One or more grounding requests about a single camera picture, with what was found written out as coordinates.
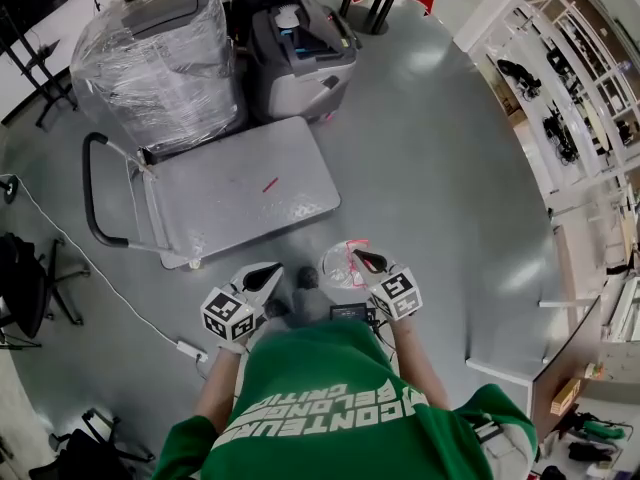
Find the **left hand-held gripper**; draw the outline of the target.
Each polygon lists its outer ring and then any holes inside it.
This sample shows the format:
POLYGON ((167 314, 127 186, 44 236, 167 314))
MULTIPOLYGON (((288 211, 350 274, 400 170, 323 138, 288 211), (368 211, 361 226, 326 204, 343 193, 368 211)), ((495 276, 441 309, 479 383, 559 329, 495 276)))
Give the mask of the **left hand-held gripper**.
POLYGON ((279 262, 259 262, 240 269, 222 287, 214 287, 200 307, 205 329, 227 342, 238 342, 255 330, 284 274, 279 262))

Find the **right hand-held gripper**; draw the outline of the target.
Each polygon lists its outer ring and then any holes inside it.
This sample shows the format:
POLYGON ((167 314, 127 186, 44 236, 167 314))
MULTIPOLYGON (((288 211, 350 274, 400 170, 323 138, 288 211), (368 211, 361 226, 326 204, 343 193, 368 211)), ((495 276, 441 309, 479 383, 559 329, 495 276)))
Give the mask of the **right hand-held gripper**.
POLYGON ((369 249, 354 249, 352 260, 364 284, 370 286, 372 302, 388 320, 399 321, 423 307, 420 290, 408 267, 392 272, 395 263, 369 249), (381 274, 390 275, 380 280, 381 274))

